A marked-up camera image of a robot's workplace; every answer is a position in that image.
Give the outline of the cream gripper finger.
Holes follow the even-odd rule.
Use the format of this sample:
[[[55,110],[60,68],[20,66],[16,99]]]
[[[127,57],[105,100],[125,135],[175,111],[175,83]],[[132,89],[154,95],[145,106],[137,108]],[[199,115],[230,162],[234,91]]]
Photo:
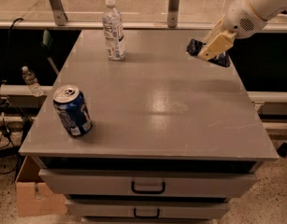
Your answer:
[[[222,34],[224,32],[223,18],[220,18],[214,25],[212,30],[204,37],[202,43],[204,45],[218,45],[222,44]]]
[[[236,35],[236,33],[224,30],[222,34],[222,44],[220,46],[213,44],[205,45],[199,53],[200,59],[208,61],[209,59],[229,50],[234,45]]]

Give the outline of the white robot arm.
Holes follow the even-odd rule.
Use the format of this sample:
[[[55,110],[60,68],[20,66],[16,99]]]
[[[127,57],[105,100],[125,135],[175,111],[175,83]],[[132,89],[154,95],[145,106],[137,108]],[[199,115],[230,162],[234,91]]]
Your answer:
[[[233,47],[236,38],[248,38],[287,9],[287,0],[235,0],[203,39],[197,57],[208,61]]]

